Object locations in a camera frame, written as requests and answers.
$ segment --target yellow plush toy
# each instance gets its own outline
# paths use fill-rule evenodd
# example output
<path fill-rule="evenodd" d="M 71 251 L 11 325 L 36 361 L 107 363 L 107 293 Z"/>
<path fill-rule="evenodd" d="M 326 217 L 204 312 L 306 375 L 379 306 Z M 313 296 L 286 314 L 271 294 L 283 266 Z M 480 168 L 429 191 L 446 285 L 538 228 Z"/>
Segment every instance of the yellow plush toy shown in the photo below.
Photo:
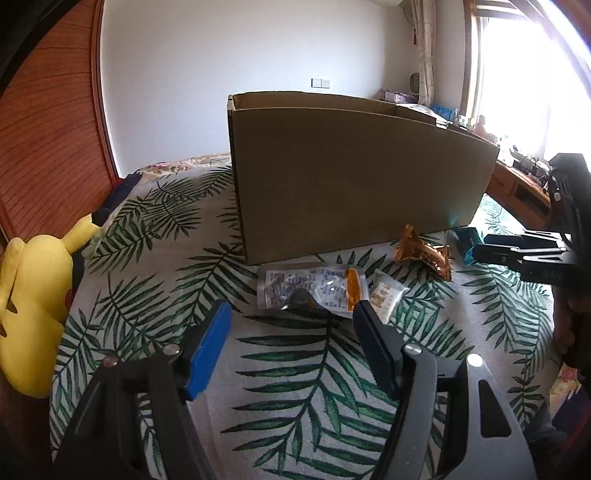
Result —
<path fill-rule="evenodd" d="M 44 398 L 51 392 L 72 289 L 72 253 L 98 230 L 87 215 L 61 240 L 38 235 L 8 243 L 0 269 L 0 367 L 22 394 Z"/>

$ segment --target small white package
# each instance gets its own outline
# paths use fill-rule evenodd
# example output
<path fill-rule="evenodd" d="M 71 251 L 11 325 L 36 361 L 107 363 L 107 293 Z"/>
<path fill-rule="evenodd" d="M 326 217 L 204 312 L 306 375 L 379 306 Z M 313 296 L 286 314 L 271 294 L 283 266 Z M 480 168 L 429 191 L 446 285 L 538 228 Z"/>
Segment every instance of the small white package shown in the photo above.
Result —
<path fill-rule="evenodd" d="M 260 309 L 280 308 L 295 289 L 305 288 L 327 310 L 351 318 L 355 304 L 369 298 L 365 273 L 352 265 L 267 264 L 258 277 Z"/>
<path fill-rule="evenodd" d="M 369 302 L 384 325 L 389 323 L 392 312 L 407 291 L 409 288 L 398 280 L 381 270 L 375 270 L 374 287 L 369 294 Z"/>

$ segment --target bed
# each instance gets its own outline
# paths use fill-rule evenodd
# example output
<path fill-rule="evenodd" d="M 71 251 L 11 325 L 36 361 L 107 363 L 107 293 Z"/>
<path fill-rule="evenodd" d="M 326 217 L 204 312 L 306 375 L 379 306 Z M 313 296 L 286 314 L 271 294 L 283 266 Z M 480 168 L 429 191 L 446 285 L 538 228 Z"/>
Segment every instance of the bed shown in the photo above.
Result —
<path fill-rule="evenodd" d="M 217 477 L 369 478 L 395 403 L 376 387 L 350 320 L 334 327 L 257 309 L 257 267 L 243 261 L 229 155 L 143 174 L 84 253 L 86 273 L 53 381 L 54 453 L 105 355 L 147 356 L 178 341 L 224 298 L 234 308 L 232 328 L 207 391 L 190 405 Z M 486 195 L 472 225 L 483 233 L 524 230 Z M 441 243 L 444 236 L 426 237 Z M 522 283 L 505 267 L 465 267 L 457 258 L 452 281 L 445 282 L 419 262 L 393 262 L 393 249 L 388 242 L 303 261 L 355 264 L 368 277 L 379 268 L 406 284 L 410 290 L 391 323 L 437 355 L 482 355 L 525 426 L 559 369 L 549 288 Z M 163 477 L 149 399 L 139 401 L 151 473 Z M 437 464 L 445 406 L 441 395 L 426 478 Z"/>

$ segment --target brown cardboard box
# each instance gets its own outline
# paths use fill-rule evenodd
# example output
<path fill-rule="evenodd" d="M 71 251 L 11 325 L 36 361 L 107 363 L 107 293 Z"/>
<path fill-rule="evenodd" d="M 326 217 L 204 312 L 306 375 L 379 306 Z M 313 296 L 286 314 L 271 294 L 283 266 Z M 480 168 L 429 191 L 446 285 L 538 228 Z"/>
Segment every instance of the brown cardboard box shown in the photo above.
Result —
<path fill-rule="evenodd" d="M 498 148 L 339 95 L 230 96 L 228 126 L 248 264 L 467 225 Z"/>

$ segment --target leaf print bedsheet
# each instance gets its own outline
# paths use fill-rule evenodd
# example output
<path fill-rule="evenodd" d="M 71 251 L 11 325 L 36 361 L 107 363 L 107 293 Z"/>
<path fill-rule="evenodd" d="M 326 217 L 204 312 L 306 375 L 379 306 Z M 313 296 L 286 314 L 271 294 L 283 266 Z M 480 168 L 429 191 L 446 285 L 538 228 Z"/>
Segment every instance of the leaf print bedsheet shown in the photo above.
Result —
<path fill-rule="evenodd" d="M 486 195 L 472 225 L 483 234 L 522 226 Z M 178 341 L 216 299 L 233 306 L 232 328 L 207 391 L 190 405 L 219 479 L 367 479 L 388 437 L 396 402 L 375 385 L 351 320 L 325 322 L 256 307 L 257 267 L 244 264 L 228 157 L 217 165 L 156 177 L 134 188 L 95 242 L 64 329 L 51 397 L 59 448 L 92 372 Z M 444 232 L 427 235 L 434 243 Z M 525 425 L 548 394 L 558 364 L 552 297 L 504 267 L 465 267 L 453 281 L 419 262 L 393 262 L 393 243 L 298 261 L 377 268 L 410 290 L 391 323 L 436 355 L 481 354 Z M 144 446 L 165 477 L 150 400 L 139 398 Z M 434 410 L 424 476 L 443 440 L 446 396 Z"/>

